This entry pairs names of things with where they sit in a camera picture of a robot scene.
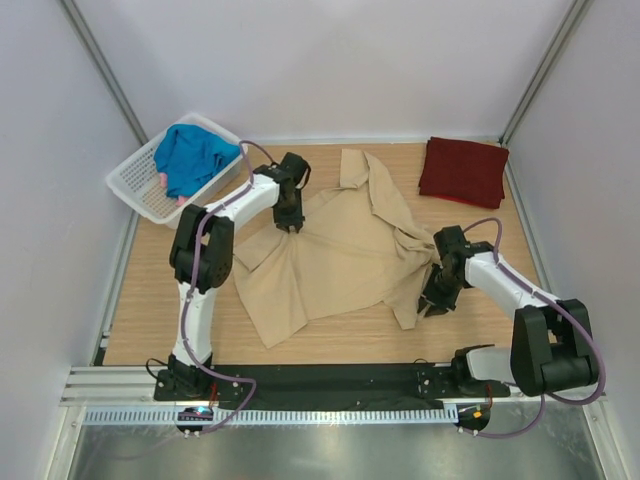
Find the beige t shirt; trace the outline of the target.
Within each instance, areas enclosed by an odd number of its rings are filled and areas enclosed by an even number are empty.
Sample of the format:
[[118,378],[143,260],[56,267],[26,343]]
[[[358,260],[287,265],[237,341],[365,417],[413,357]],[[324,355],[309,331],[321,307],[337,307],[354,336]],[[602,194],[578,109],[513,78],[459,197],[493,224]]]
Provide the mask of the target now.
[[234,249],[239,298],[264,346],[313,320],[379,303],[401,329],[414,328],[433,236],[383,163],[343,150],[338,186],[307,200],[304,214],[300,232],[266,226]]

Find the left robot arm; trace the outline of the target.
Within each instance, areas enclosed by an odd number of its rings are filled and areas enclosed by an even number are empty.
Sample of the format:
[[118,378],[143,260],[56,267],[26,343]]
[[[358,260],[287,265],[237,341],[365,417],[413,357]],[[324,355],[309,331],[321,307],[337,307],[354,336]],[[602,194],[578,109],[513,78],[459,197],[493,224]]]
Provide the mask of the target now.
[[211,329],[218,290],[232,271],[235,234],[265,210],[277,229],[299,232],[310,173],[303,157],[288,152],[280,162],[257,167],[223,199],[183,210],[169,255],[180,297],[178,333],[156,374],[156,401],[203,400],[224,378],[212,369]]

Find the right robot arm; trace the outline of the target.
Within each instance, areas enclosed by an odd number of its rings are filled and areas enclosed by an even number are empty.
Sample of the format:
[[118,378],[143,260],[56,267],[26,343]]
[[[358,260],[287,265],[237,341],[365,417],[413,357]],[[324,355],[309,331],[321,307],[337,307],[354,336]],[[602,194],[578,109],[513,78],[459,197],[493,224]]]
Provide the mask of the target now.
[[418,311],[429,317],[456,308],[460,293],[475,288],[486,294],[513,322],[511,345],[468,347],[456,354],[450,372],[453,389],[472,396],[489,380],[514,384],[527,396],[595,386],[597,398],[606,374],[594,344],[589,313],[576,300],[562,300],[517,272],[493,243],[471,242],[462,227],[434,236],[440,261],[419,298]]

